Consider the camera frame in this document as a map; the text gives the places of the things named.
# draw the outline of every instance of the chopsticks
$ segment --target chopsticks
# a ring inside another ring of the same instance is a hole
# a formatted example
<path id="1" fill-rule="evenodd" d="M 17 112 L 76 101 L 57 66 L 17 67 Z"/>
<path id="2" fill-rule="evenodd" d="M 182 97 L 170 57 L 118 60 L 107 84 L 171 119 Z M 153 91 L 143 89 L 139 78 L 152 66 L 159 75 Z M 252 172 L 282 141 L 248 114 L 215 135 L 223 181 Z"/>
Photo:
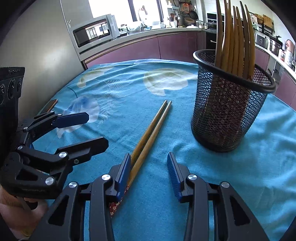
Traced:
<path id="1" fill-rule="evenodd" d="M 255 39 L 254 30 L 250 18 L 250 13 L 245 5 L 240 1 L 243 25 L 239 14 L 238 7 L 233 6 L 234 22 L 231 16 L 231 0 L 224 0 L 225 23 L 224 38 L 222 36 L 222 14 L 219 0 L 216 0 L 217 6 L 217 45 L 215 66 L 225 72 L 231 73 L 238 77 L 252 81 L 255 69 Z"/>
<path id="2" fill-rule="evenodd" d="M 170 101 L 167 104 L 167 100 L 164 101 L 161 108 L 151 121 L 150 125 L 148 126 L 147 130 L 143 134 L 142 138 L 140 139 L 139 143 L 135 147 L 133 153 L 131 154 L 131 166 L 132 169 L 130 171 L 130 175 L 128 178 L 128 183 L 126 186 L 125 194 L 129 190 L 130 186 L 132 185 L 135 177 L 137 176 L 142 164 L 147 157 L 155 138 L 170 110 L 172 102 Z M 110 203 L 110 215 L 113 216 L 117 210 L 118 205 L 122 202 L 122 199 L 118 203 Z"/>

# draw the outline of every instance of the blue tablecloth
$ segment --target blue tablecloth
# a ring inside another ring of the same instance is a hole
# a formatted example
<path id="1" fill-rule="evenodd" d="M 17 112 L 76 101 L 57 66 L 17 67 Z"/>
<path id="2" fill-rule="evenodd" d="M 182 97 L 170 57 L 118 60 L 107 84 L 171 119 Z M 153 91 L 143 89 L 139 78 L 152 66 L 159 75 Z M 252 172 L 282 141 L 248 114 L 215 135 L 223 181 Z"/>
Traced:
<path id="1" fill-rule="evenodd" d="M 56 129 L 36 149 L 58 147 L 104 136 L 109 148 L 74 167 L 67 182 L 94 181 L 132 153 L 165 99 L 172 108 L 128 194 L 112 218 L 115 240 L 183 240 L 188 204 L 174 197 L 166 166 L 173 151 L 179 163 L 206 182 L 228 181 L 253 211 L 271 241 L 279 240 L 296 215 L 296 113 L 269 94 L 237 149 L 215 153 L 193 137 L 198 65 L 166 60 L 136 60 L 96 65 L 76 77 L 53 99 L 56 113 L 86 111 L 82 126 Z M 85 240 L 88 238 L 86 209 Z M 210 211 L 213 239 L 213 212 Z"/>

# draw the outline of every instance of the black mesh cup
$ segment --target black mesh cup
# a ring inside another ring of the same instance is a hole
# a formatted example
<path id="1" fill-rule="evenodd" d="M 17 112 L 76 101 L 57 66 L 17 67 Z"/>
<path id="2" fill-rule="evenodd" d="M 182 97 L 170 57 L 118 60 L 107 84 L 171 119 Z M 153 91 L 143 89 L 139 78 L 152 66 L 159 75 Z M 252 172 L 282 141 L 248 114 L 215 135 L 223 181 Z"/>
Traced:
<path id="1" fill-rule="evenodd" d="M 231 151 L 241 142 L 276 85 L 258 65 L 252 81 L 215 67 L 215 50 L 199 50 L 193 57 L 199 69 L 192 133 L 208 149 Z"/>

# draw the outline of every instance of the microwave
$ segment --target microwave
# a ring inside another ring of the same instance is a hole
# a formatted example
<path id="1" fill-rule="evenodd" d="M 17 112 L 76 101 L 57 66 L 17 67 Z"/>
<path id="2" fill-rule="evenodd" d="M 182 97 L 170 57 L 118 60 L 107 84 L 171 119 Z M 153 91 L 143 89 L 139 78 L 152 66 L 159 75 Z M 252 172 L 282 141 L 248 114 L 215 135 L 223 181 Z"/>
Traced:
<path id="1" fill-rule="evenodd" d="M 78 55 L 120 36 L 114 15 L 107 14 L 73 26 L 70 37 Z"/>

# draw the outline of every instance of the silver screw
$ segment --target silver screw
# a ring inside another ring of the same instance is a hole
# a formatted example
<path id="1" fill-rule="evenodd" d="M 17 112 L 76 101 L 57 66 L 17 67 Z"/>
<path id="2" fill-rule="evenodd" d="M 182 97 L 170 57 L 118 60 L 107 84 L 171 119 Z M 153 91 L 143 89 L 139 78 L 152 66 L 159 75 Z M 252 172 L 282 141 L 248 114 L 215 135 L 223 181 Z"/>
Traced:
<path id="1" fill-rule="evenodd" d="M 69 188 L 74 188 L 77 186 L 77 182 L 70 182 L 69 183 Z"/>
<path id="2" fill-rule="evenodd" d="M 222 182 L 221 186 L 224 187 L 224 188 L 229 188 L 230 187 L 228 182 Z"/>
<path id="3" fill-rule="evenodd" d="M 103 176 L 102 176 L 102 179 L 104 180 L 104 181 L 107 181 L 107 180 L 109 180 L 111 178 L 111 176 L 109 175 L 109 174 L 104 174 Z"/>
<path id="4" fill-rule="evenodd" d="M 64 158 L 66 156 L 67 156 L 67 152 L 64 152 L 64 151 L 59 154 L 60 158 Z"/>
<path id="5" fill-rule="evenodd" d="M 50 186 L 51 184 L 54 183 L 54 179 L 52 177 L 48 177 L 46 180 L 45 180 L 45 184 Z"/>
<path id="6" fill-rule="evenodd" d="M 194 174 L 189 174 L 189 175 L 188 175 L 188 178 L 189 178 L 190 180 L 196 180 L 196 179 L 197 179 L 197 176 L 194 175 Z"/>

